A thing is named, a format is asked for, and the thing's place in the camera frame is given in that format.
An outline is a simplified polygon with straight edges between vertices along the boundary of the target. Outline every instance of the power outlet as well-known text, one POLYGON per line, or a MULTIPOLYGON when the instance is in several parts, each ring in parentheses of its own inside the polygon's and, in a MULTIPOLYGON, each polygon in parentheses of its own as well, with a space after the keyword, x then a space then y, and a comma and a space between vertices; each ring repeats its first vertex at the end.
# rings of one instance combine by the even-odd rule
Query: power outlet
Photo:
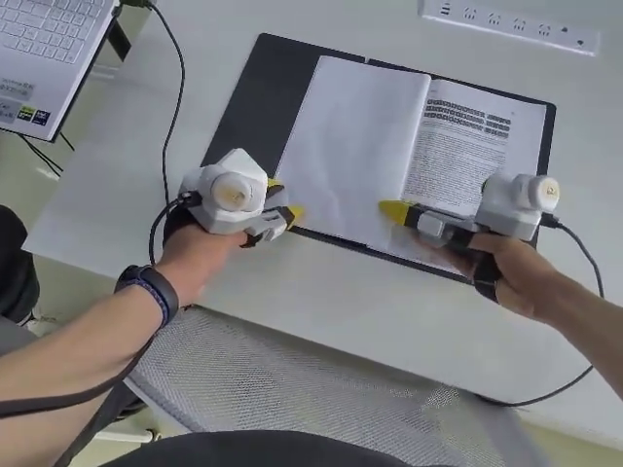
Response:
POLYGON ((468 0, 423 2, 423 18, 502 34, 577 54, 597 56, 599 51, 599 31, 501 12, 468 0))

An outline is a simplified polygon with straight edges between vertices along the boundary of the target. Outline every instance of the white paper page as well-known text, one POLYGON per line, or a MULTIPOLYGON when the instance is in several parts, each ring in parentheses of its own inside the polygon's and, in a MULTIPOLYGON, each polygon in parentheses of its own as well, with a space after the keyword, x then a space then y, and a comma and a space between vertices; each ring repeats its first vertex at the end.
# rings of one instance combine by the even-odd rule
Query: white paper page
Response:
POLYGON ((428 75, 324 56, 276 172, 302 227, 387 248, 382 199, 399 199, 428 75))
MULTIPOLYGON (((543 105, 433 81, 402 199, 460 216, 474 215, 482 184, 494 172, 536 174, 545 113, 543 105), (487 121, 494 125, 487 126, 487 121), (500 134, 485 132, 486 127, 500 134)), ((457 272, 414 244, 405 231, 392 230, 385 252, 457 272)))

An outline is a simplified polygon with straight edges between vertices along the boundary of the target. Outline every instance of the laptop keyboard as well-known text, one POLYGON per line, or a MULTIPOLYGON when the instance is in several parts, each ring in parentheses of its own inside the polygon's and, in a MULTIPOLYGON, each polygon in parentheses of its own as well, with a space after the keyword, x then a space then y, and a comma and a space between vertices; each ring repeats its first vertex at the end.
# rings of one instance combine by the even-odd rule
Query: laptop keyboard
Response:
POLYGON ((0 47, 75 63, 105 0, 0 0, 0 47))

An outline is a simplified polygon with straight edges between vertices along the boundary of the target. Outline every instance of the laptop sticker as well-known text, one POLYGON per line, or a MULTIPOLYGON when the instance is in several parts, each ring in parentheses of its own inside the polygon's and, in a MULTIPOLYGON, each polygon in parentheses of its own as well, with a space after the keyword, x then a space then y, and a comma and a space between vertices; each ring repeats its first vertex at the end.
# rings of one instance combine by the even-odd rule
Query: laptop sticker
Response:
POLYGON ((19 110, 18 119, 30 122, 32 120, 32 117, 35 115, 36 110, 37 109, 33 109, 32 107, 27 107, 24 105, 19 110))
POLYGON ((38 110, 35 112, 35 116, 32 119, 32 123, 40 125, 40 126, 45 126, 48 123, 49 118, 50 118, 50 112, 38 110))
POLYGON ((18 116, 21 103, 0 97, 0 122, 12 124, 18 116))
POLYGON ((0 95, 26 101, 32 97, 34 91, 35 87, 30 83, 0 76, 0 95))

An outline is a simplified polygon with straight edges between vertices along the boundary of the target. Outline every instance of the wire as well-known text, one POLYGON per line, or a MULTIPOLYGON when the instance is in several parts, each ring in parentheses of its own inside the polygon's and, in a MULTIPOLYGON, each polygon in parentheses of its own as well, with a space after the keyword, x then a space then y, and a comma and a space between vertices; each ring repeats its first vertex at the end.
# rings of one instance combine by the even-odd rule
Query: wire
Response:
MULTIPOLYGON (((597 265, 597 261, 595 261, 595 258, 593 258, 591 253, 588 251, 588 248, 586 248, 586 245, 584 244, 584 242, 580 239, 580 237, 577 236, 577 234, 574 231, 572 231, 569 227, 561 223, 558 220, 558 218, 551 216, 551 215, 549 215, 548 217, 544 217, 542 225, 544 225, 545 227, 550 227, 552 229, 560 229, 561 231, 567 233, 567 235, 570 236, 575 241, 575 243, 577 243, 577 246, 579 246, 580 250, 582 250, 582 253, 586 257, 588 262, 591 264, 591 266, 593 267, 593 271, 595 272, 595 278, 597 279, 597 288, 599 290, 600 297, 604 299, 605 298, 604 282, 602 280, 602 273, 600 272, 600 267, 597 265)), ((490 399, 488 397, 484 397, 480 395, 478 395, 478 397, 498 407, 519 408, 519 407, 531 406, 532 404, 536 404, 537 402, 543 402, 547 399, 551 399, 552 397, 559 395, 561 392, 566 391, 570 387, 575 386, 578 382, 586 378, 593 370, 594 370, 594 367, 593 365, 591 365, 586 370, 584 370, 578 377, 568 382, 564 386, 561 386, 555 391, 547 393, 544 396, 536 397, 534 399, 529 399, 528 401, 507 403, 507 402, 497 401, 495 399, 490 399)))
POLYGON ((163 208, 163 210, 160 211, 158 216, 156 216, 156 219, 154 220, 154 223, 152 224, 152 228, 149 231, 149 261, 152 264, 152 266, 156 264, 156 255, 154 253, 154 245, 156 243, 156 230, 158 229, 160 222, 163 221, 163 218, 167 215, 167 213, 171 209, 174 209, 175 207, 179 206, 182 201, 183 201, 182 198, 176 198, 173 201, 171 201, 169 204, 167 204, 163 208))
MULTIPOLYGON (((178 119, 180 107, 182 104, 184 86, 186 84, 186 65, 184 63, 184 56, 182 55, 182 51, 179 47, 179 44, 177 43, 175 36, 173 35, 170 27, 168 26, 168 23, 166 22, 165 18, 163 17, 163 14, 158 9, 158 7, 156 7, 156 5, 154 5, 149 0, 136 0, 136 1, 126 0, 124 3, 128 5, 135 4, 135 6, 139 6, 139 7, 146 6, 149 10, 154 11, 156 15, 158 15, 158 17, 160 18, 160 20, 162 21, 166 29, 166 32, 168 33, 169 37, 171 38, 171 41, 173 42, 173 45, 175 46, 175 49, 179 56, 179 61, 180 61, 181 70, 182 70, 179 95, 177 97, 177 105, 175 106, 175 113, 173 114, 173 119, 171 121, 171 125, 168 130, 168 134, 166 136, 165 144, 163 146, 163 181, 165 184, 166 206, 160 212, 160 214, 156 217, 156 220, 154 221, 154 224, 152 225, 151 231, 149 233, 149 259, 152 265, 154 265, 156 263, 155 255, 154 255, 154 243, 155 243, 155 238, 156 238, 156 230, 158 229, 158 225, 160 224, 160 222, 163 220, 165 216, 168 217, 169 211, 171 209, 174 209, 176 206, 178 205, 192 206, 194 205, 194 203, 198 202, 198 194, 196 192, 181 194, 174 201, 170 201, 169 194, 168 194, 168 180, 166 177, 166 151, 168 149, 168 145, 170 143, 173 131, 175 130, 175 125, 177 124, 177 119, 178 119)), ((64 136, 64 134, 61 133, 60 136, 64 139, 65 143, 67 143, 67 145, 72 150, 74 150, 73 145, 64 136)), ((56 175, 60 176, 58 172, 53 168, 55 167, 57 170, 62 172, 62 168, 60 167, 60 165, 58 165, 56 162, 48 158, 41 150, 39 150, 39 148, 37 148, 34 144, 32 144, 26 138, 21 136, 21 139, 28 145, 28 147, 32 150, 32 152, 37 155, 37 157, 39 157, 42 161, 44 161, 48 165, 50 170, 56 173, 56 175)), ((154 338, 151 338, 138 351, 138 353, 134 355, 131 362, 120 374, 116 375, 115 377, 111 377, 110 379, 101 383, 100 385, 93 387, 91 389, 88 389, 86 391, 80 392, 80 393, 70 394, 70 395, 65 395, 65 396, 26 399, 26 400, 20 400, 20 401, 0 401, 0 419, 12 417, 12 416, 25 415, 29 413, 57 411, 59 409, 64 409, 67 407, 77 406, 79 404, 83 404, 87 401, 94 399, 98 395, 106 392, 108 389, 110 389, 114 385, 123 381, 123 379, 127 375, 129 375, 129 373, 136 366, 136 364, 141 359, 145 351, 147 351, 147 349, 150 347, 153 339, 154 338)))
POLYGON ((43 161, 48 166, 48 168, 52 171, 54 175, 60 178, 60 173, 63 172, 63 169, 60 165, 58 165, 56 162, 54 162, 52 159, 46 156, 46 154, 43 151, 41 151, 34 144, 28 141, 24 136, 20 135, 19 138, 24 143, 26 143, 30 151, 32 151, 35 154, 35 156, 37 156, 41 161, 43 161))
POLYGON ((63 141, 65 142, 65 144, 66 144, 67 146, 69 146, 69 149, 71 149, 71 150, 75 153, 75 152, 76 152, 76 148, 74 147, 74 145, 73 145, 73 144, 71 144, 71 141, 69 141, 69 140, 67 139, 67 136, 65 136, 65 134, 64 134, 62 131, 60 132, 60 137, 63 139, 63 141))
POLYGON ((171 41, 173 42, 173 46, 175 47, 175 50, 177 51, 177 56, 179 57, 179 64, 180 64, 180 68, 182 72, 180 85, 179 85, 179 93, 177 95, 177 104, 175 105, 175 112, 173 113, 173 119, 171 120, 171 125, 168 129, 168 134, 166 135, 165 144, 163 146, 162 169, 163 169, 163 184, 165 185, 165 204, 169 206, 171 201, 170 201, 170 196, 168 194, 168 177, 166 176, 166 152, 168 150, 168 145, 170 144, 171 137, 173 136, 175 126, 177 125, 179 111, 182 106, 182 98, 184 96, 184 87, 186 86, 186 63, 184 61, 184 55, 182 54, 182 50, 179 47, 177 39, 175 39, 175 35, 173 34, 173 31, 171 31, 171 28, 169 27, 168 22, 166 22, 166 19, 163 16, 160 9, 156 5, 154 5, 154 3, 151 1, 147 2, 147 8, 153 11, 156 15, 158 15, 158 18, 160 18, 160 21, 165 27, 166 33, 168 34, 168 37, 170 37, 171 41))

